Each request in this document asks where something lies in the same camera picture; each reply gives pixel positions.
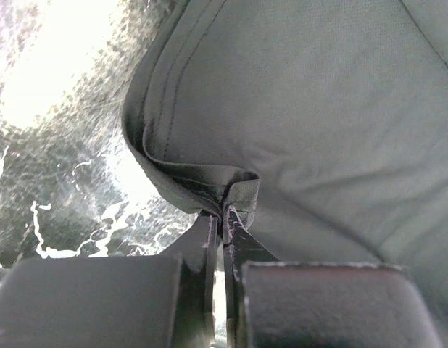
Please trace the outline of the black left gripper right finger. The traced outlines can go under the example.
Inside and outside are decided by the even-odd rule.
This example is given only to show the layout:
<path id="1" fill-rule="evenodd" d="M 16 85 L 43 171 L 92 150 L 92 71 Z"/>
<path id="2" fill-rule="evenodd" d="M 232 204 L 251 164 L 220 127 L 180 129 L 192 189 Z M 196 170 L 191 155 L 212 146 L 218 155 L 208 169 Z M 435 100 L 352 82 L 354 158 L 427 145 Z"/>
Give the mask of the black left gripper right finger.
<path id="1" fill-rule="evenodd" d="M 406 272 L 370 262 L 286 262 L 223 217 L 229 347 L 441 347 Z"/>

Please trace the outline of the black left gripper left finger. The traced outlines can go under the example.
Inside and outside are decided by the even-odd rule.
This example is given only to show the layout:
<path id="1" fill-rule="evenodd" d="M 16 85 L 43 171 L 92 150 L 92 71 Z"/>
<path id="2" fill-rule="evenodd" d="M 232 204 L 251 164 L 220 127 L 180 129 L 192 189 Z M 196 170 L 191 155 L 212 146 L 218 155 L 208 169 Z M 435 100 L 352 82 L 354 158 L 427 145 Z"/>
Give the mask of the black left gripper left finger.
<path id="1" fill-rule="evenodd" d="M 31 259 L 0 286 L 0 347 L 208 347 L 219 220 L 159 254 Z"/>

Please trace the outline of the black t shirt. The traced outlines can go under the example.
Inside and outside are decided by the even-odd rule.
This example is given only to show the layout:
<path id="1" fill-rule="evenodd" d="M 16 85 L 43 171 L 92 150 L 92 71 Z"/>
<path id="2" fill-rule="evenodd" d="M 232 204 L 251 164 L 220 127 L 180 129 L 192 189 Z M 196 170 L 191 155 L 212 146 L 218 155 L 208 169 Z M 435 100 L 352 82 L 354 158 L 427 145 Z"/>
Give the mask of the black t shirt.
<path id="1" fill-rule="evenodd" d="M 282 260 L 406 265 L 448 346 L 448 1 L 181 1 L 122 125 L 184 212 Z"/>

